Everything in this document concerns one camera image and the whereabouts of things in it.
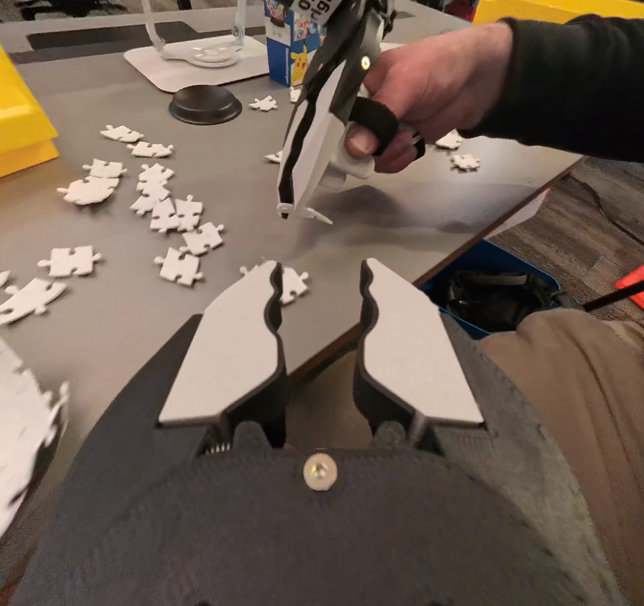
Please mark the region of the blue puzzle box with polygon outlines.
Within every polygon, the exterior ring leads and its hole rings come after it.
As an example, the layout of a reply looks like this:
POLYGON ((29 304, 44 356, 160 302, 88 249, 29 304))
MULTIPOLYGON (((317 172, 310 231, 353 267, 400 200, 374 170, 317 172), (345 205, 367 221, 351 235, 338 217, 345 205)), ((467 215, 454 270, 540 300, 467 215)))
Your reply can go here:
POLYGON ((281 85, 300 87, 326 29, 275 0, 263 0, 263 5, 269 76, 281 85))

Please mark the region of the person's right forearm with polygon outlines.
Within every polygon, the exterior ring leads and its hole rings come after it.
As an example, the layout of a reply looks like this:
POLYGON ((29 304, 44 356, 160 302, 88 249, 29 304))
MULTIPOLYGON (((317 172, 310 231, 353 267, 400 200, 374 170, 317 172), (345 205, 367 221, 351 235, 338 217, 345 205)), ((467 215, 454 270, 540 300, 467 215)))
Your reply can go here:
POLYGON ((513 44, 500 96, 459 132, 642 164, 643 19, 502 22, 513 44))

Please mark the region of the black round ball stand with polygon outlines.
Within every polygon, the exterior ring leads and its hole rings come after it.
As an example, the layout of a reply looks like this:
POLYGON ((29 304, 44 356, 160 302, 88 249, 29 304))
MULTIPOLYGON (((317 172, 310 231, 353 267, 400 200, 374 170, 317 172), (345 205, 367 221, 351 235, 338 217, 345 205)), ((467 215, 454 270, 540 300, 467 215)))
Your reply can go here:
POLYGON ((170 115, 189 125, 211 126, 237 118, 243 110, 241 102, 225 87, 192 85, 178 90, 172 97, 170 115))

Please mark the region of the person's right hand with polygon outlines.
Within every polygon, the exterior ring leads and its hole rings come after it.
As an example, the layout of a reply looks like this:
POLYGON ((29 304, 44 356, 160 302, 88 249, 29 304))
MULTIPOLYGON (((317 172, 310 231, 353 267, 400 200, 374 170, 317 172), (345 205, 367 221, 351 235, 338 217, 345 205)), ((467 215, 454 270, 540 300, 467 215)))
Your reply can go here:
POLYGON ((512 49, 510 26, 497 22, 383 52, 363 84, 372 101, 409 129, 375 158, 376 171, 410 165, 417 157, 414 134, 433 144, 452 130, 477 127, 501 97, 512 49))

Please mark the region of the red plastic object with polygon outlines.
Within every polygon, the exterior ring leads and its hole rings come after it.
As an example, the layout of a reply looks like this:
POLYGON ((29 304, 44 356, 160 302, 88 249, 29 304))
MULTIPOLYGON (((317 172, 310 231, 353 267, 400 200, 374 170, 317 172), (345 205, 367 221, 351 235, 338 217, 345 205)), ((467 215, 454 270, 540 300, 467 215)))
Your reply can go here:
MULTIPOLYGON (((643 271, 644 267, 641 265, 637 269, 635 269, 633 272, 629 273, 628 275, 624 276, 624 278, 616 281, 614 283, 614 288, 616 290, 621 290, 625 289, 628 287, 632 287, 635 284, 639 284, 643 281, 643 271)), ((629 300, 635 304, 637 307, 639 307, 641 310, 643 310, 643 289, 639 293, 634 293, 629 296, 629 300)))

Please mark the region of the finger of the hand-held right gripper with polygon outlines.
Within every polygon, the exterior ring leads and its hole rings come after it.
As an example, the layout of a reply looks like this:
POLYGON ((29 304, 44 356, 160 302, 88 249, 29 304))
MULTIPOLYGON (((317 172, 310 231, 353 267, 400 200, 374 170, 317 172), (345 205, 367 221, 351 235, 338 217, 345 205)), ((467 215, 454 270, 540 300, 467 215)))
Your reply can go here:
POLYGON ((293 169, 300 156, 303 145, 303 102, 298 102, 289 126, 283 146, 282 160, 278 175, 278 215, 288 219, 294 207, 293 169))
POLYGON ((341 139, 345 124, 330 111, 346 62, 338 65, 319 91, 315 112, 293 169, 294 208, 309 207, 330 156, 341 139))

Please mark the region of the puzzle pieces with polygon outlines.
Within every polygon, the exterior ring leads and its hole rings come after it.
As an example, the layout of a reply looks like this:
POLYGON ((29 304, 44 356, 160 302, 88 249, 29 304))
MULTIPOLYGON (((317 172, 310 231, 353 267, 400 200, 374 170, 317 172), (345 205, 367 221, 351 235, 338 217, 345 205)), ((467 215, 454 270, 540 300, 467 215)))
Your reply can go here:
MULTIPOLYGON (((83 100, 78 95, 78 113, 83 114, 83 121, 89 121, 90 114, 103 111, 108 104, 108 93, 102 102, 83 100)), ((151 143, 145 135, 132 127, 108 124, 100 131, 102 137, 115 143, 125 144, 132 157, 146 159, 148 163, 141 166, 137 177, 136 191, 138 197, 131 205, 136 215, 143 218, 150 215, 149 227, 156 233, 179 233, 183 240, 180 248, 168 248, 163 256, 155 258, 160 268, 159 277, 165 281, 191 288, 195 282, 203 279, 200 272, 200 259, 203 255, 222 245, 221 237, 225 228, 223 224, 202 223, 204 204, 197 201, 192 194, 185 198, 173 197, 167 188, 167 182, 174 172, 171 168, 159 163, 174 152, 172 144, 151 143)), ((437 148, 450 150, 446 155, 455 174, 461 176, 476 175, 480 169, 480 160, 471 154, 458 153, 462 139, 454 130, 439 139, 437 148)), ((344 151, 344 133, 337 150, 329 159, 319 185, 344 183, 344 178, 367 179, 373 173, 373 160, 361 160, 352 163, 353 158, 344 151)), ((127 174, 123 162, 103 161, 94 158, 91 165, 84 165, 86 175, 72 181, 67 187, 59 188, 61 196, 76 208, 96 208, 101 206, 117 190, 122 178, 127 174)), ((34 278, 22 287, 4 284, 10 278, 10 271, 1 272, 1 294, 6 299, 1 302, 1 326, 22 320, 30 315, 42 314, 48 306, 65 291, 62 280, 71 277, 87 277, 93 274, 96 264, 102 259, 90 245, 71 248, 52 248, 50 256, 38 262, 37 266, 48 270, 48 278, 34 278)), ((305 283, 307 273, 298 274, 293 268, 284 268, 282 305, 288 305, 307 290, 305 283)))

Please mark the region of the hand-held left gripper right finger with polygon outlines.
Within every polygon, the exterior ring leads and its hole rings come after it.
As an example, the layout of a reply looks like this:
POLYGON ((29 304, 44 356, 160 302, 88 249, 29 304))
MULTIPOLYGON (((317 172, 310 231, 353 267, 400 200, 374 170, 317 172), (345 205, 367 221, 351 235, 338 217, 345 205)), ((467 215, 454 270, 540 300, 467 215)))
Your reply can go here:
POLYGON ((372 437, 397 424, 414 448, 436 428, 481 430, 484 417, 439 308, 376 258, 361 263, 353 400, 372 437))

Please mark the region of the single white puzzle piece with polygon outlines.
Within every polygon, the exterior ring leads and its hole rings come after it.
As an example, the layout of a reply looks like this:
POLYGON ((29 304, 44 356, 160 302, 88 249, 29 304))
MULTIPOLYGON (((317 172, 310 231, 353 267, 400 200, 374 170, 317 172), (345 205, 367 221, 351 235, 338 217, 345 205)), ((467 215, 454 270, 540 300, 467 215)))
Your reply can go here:
POLYGON ((310 207, 293 208, 292 210, 289 211, 288 215, 297 216, 304 219, 310 219, 313 221, 319 221, 329 226, 334 224, 331 219, 329 219, 328 217, 324 216, 322 213, 319 213, 318 211, 310 207))

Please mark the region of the person's beige trousers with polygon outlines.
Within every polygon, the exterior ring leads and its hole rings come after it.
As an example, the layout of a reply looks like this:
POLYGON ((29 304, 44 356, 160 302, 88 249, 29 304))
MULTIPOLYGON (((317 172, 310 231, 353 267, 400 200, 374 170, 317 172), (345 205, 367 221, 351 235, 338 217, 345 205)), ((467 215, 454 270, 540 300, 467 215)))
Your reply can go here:
POLYGON ((643 604, 643 324, 530 315, 472 341, 448 320, 486 428, 337 449, 339 483, 298 482, 289 567, 311 605, 643 604))

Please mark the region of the partly built puzzle ball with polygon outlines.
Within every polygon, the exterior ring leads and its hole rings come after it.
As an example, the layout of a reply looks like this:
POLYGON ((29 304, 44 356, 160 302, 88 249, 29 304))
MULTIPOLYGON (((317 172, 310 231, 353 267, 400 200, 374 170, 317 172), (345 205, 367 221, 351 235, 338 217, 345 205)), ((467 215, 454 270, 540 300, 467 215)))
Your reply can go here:
POLYGON ((1 536, 23 503, 39 454, 66 425, 69 383, 43 391, 33 372, 1 339, 1 536))

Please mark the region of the blue storage bin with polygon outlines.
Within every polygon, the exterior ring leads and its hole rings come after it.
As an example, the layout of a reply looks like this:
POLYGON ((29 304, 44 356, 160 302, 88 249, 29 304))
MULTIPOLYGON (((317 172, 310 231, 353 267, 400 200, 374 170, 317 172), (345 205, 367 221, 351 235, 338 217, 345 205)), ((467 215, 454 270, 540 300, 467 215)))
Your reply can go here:
POLYGON ((446 294, 449 280, 456 271, 461 270, 490 272, 526 271, 535 273, 536 275, 542 277, 543 280, 559 289, 559 292, 554 296, 554 302, 552 306, 545 311, 561 307, 560 295, 562 294, 562 290, 556 279, 551 277, 546 272, 539 270, 534 265, 531 265, 525 260, 522 260, 518 256, 513 255, 512 253, 498 247, 491 242, 482 240, 474 245, 474 247, 468 249, 447 267, 438 272, 426 283, 420 286, 420 290, 425 295, 427 295, 430 300, 441 309, 442 312, 445 312, 453 317, 457 321, 457 323, 470 335, 470 337, 476 340, 481 340, 482 338, 501 332, 488 334, 482 329, 479 329, 465 321, 455 318, 453 315, 446 311, 444 306, 446 304, 446 294))

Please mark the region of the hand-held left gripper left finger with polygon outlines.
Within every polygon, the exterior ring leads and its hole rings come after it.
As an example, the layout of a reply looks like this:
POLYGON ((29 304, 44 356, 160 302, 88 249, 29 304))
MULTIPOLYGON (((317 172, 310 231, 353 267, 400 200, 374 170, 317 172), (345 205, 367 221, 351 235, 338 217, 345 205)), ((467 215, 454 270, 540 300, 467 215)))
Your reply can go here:
POLYGON ((227 442, 239 424, 255 422, 273 448, 284 446, 282 292, 281 264, 268 260, 206 308, 158 416, 161 426, 211 425, 227 442))

